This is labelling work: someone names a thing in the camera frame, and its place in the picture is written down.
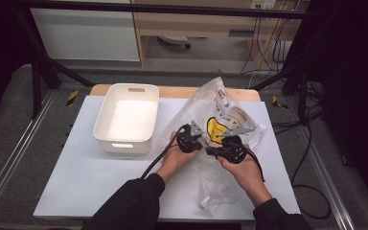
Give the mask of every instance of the hand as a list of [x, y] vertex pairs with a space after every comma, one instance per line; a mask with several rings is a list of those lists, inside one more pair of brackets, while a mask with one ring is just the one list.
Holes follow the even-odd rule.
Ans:
[[246, 155], [239, 164], [232, 164], [223, 157], [218, 161], [224, 169], [234, 175], [239, 185], [246, 191], [255, 207], [272, 199], [262, 180], [259, 167], [250, 155]]
[[157, 173], [163, 178], [164, 182], [167, 183], [175, 173], [183, 168], [189, 161], [196, 158], [197, 150], [185, 153], [177, 145], [177, 141], [172, 142], [172, 147], [169, 148], [166, 155], [163, 158], [163, 163]]

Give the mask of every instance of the white plastic basket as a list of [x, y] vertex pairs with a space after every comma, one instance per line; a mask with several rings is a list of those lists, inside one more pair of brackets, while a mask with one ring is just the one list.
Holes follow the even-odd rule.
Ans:
[[101, 107], [94, 136], [105, 151], [144, 154], [151, 150], [159, 90], [155, 85], [112, 85]]

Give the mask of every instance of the clear plastic bag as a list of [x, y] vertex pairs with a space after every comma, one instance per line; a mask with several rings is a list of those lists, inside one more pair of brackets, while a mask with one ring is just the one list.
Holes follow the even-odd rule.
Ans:
[[[253, 131], [240, 135], [244, 144], [252, 150], [259, 146], [265, 126], [255, 122], [239, 103], [226, 94], [220, 77], [201, 86], [184, 104], [166, 126], [157, 148], [161, 151], [168, 145], [171, 133], [195, 121], [204, 131], [202, 138], [210, 145], [221, 144], [221, 134], [228, 128], [251, 128]], [[195, 159], [195, 171], [200, 179], [199, 207], [214, 214], [220, 204], [235, 202], [241, 195], [235, 178], [223, 169], [215, 157], [206, 155], [202, 149]]]

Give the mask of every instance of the tabletop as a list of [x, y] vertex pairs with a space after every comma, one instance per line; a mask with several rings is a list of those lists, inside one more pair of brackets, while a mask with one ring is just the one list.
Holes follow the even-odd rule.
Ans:
[[[127, 180], [140, 177], [159, 154], [152, 150], [143, 158], [121, 159], [109, 152], [93, 136], [93, 129], [104, 95], [110, 85], [93, 87], [82, 104], [67, 142], [34, 210], [45, 219], [90, 218]], [[160, 86], [160, 102], [152, 140], [156, 143], [164, 128], [188, 101], [197, 88]], [[227, 89], [239, 100], [244, 112], [265, 127], [255, 153], [264, 170], [265, 185], [289, 213], [300, 213], [281, 156], [265, 103], [254, 90]], [[195, 161], [178, 172], [160, 196], [159, 219], [165, 221], [246, 221], [253, 219], [253, 204], [239, 185], [233, 187], [240, 196], [218, 206], [214, 213], [199, 206], [200, 173]], [[160, 167], [157, 164], [150, 173]]]

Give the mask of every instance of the cabinet door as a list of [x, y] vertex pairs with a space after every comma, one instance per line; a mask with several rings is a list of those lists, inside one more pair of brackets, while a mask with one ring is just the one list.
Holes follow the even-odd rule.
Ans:
[[[129, 3], [129, 0], [90, 2]], [[51, 58], [139, 61], [131, 12], [43, 9], [32, 12]]]

